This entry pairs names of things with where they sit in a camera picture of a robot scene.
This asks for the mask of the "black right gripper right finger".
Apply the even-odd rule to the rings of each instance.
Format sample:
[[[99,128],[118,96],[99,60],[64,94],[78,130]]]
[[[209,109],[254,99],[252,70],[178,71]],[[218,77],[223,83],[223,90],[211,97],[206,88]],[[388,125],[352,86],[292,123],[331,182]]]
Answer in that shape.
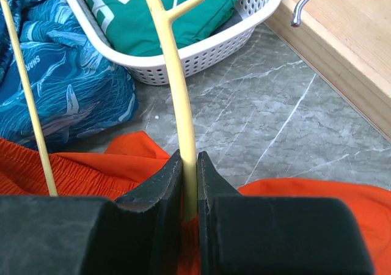
[[[202,274],[374,274],[352,211],[329,197],[244,196],[201,152]]]

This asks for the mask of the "orange drawstring shorts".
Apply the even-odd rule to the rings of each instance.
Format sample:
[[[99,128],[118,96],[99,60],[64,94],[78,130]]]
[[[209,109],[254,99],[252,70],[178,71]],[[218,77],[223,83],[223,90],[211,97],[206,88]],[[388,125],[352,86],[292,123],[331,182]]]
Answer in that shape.
[[[104,153],[59,152],[49,157],[61,196],[116,199],[136,188],[168,161],[147,133],[115,138]],[[390,191],[371,185],[305,178],[267,178],[239,189],[246,196],[334,197],[354,213],[377,274],[390,273]],[[1,140],[1,193],[48,194],[40,155]]]

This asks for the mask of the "blue patterned shorts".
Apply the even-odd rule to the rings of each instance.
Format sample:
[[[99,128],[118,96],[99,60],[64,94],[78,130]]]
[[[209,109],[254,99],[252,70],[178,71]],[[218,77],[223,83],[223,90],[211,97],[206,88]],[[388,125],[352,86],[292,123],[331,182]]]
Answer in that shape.
[[[133,118],[133,79],[93,47],[66,0],[8,5],[50,152]]]

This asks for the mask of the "green shorts with white letters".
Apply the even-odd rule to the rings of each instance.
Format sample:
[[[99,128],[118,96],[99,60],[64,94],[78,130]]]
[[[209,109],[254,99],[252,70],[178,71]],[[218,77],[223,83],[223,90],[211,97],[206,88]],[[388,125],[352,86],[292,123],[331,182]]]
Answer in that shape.
[[[178,48],[208,38],[230,19],[237,0],[205,0],[177,18],[172,30]],[[107,39],[120,53],[157,56],[163,52],[145,0],[86,0]]]

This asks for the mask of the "wooden clothes rack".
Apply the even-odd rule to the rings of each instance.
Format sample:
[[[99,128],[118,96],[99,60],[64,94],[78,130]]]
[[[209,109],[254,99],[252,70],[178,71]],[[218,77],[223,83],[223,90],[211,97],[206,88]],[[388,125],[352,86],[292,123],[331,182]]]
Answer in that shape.
[[[282,0],[266,22],[380,133],[390,137],[390,0]]]

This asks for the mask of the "yellow plastic hanger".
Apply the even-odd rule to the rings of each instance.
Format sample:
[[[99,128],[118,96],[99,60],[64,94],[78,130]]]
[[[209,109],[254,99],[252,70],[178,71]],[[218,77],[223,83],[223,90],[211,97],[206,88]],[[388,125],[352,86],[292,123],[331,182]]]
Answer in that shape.
[[[170,10],[166,10],[161,0],[146,0],[149,11],[162,45],[164,60],[169,77],[170,91],[174,105],[177,125],[180,156],[183,162],[183,218],[185,221],[194,219],[198,213],[197,193],[197,150],[194,135],[191,105],[178,49],[172,32],[172,23],[187,11],[201,4],[204,0],[187,0]],[[38,152],[42,163],[48,193],[51,197],[58,195],[54,175],[52,172],[45,138],[35,106],[31,85],[24,64],[23,54],[16,33],[13,16],[8,0],[1,0],[5,24],[12,44],[13,53],[17,62],[18,72],[23,86],[26,104],[32,122]]]

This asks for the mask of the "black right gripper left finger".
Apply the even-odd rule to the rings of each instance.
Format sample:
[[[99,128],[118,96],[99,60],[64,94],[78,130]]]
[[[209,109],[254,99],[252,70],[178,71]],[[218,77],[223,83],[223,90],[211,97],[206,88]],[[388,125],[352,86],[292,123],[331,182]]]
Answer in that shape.
[[[175,274],[183,163],[117,198],[1,197],[2,274]]]

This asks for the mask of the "white perforated plastic basket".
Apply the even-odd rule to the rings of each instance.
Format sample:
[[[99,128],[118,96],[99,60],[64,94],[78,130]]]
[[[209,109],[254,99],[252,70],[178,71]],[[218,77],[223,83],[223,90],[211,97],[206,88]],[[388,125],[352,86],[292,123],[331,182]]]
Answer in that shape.
[[[109,61],[124,67],[130,75],[151,86],[168,84],[167,68],[162,55],[137,57],[112,48],[100,29],[86,0],[66,0],[93,47]],[[266,21],[281,0],[238,0],[236,14],[241,21],[193,45],[179,49],[185,76],[201,72],[242,48],[255,28]]]

